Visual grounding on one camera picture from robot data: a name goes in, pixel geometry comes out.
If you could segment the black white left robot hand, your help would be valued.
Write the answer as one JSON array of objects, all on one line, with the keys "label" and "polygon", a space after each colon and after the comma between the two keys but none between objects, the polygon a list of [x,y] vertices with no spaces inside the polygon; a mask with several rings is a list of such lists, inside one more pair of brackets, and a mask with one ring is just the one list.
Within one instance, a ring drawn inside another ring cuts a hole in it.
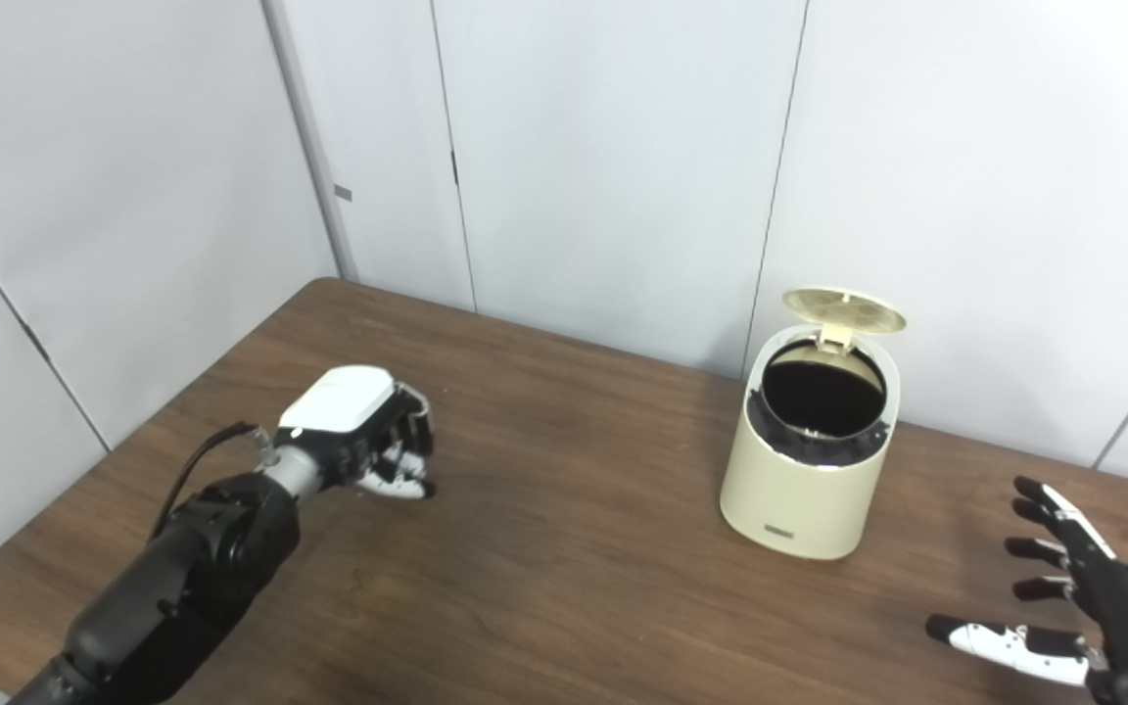
[{"label": "black white left robot hand", "polygon": [[433,497],[428,458],[433,409],[425,396],[385,367],[332,367],[277,420],[276,461],[259,473],[305,504],[331,488],[384,497]]}]

